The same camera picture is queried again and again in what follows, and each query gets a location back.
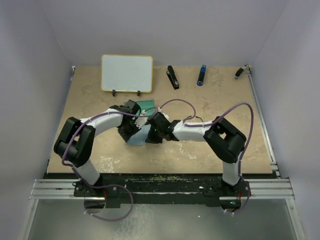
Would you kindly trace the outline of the light blue cleaning cloth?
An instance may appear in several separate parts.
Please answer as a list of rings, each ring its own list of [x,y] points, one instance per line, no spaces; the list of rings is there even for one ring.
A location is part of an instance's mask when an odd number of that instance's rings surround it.
[[[137,133],[129,138],[127,145],[131,146],[142,146],[146,143],[151,126],[144,125]]]

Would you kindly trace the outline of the green lined glasses case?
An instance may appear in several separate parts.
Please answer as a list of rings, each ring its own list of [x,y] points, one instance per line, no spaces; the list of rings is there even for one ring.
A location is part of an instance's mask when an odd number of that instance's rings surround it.
[[[155,112],[155,101],[153,99],[147,100],[128,100],[124,102],[125,107],[133,107],[131,114],[134,115],[152,115]]]

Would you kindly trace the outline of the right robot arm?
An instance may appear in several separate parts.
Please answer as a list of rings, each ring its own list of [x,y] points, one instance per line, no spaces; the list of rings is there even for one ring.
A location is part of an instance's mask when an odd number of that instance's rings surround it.
[[[150,125],[147,140],[158,144],[166,141],[206,142],[222,161],[222,190],[228,196],[240,190],[241,159],[246,148],[246,136],[224,117],[212,122],[186,124],[169,121],[163,113],[156,113],[146,121]]]

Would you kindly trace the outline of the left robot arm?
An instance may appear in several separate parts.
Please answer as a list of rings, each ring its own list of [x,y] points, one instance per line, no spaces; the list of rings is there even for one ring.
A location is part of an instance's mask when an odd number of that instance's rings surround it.
[[[128,100],[124,105],[113,105],[91,117],[70,117],[62,127],[53,151],[61,157],[61,164],[70,167],[85,184],[85,190],[91,196],[98,196],[106,186],[90,159],[95,137],[117,128],[127,141],[140,130],[136,121],[145,114],[135,101]]]

